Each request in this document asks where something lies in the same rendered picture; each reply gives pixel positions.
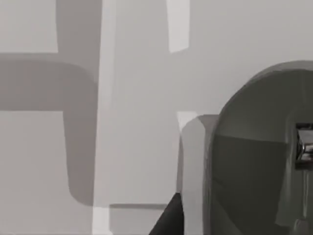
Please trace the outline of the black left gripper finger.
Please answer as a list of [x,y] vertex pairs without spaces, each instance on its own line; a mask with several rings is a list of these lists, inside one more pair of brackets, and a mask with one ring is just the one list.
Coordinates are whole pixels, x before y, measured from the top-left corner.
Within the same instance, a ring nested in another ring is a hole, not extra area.
[[149,235],[184,235],[184,212],[180,193],[174,194]]

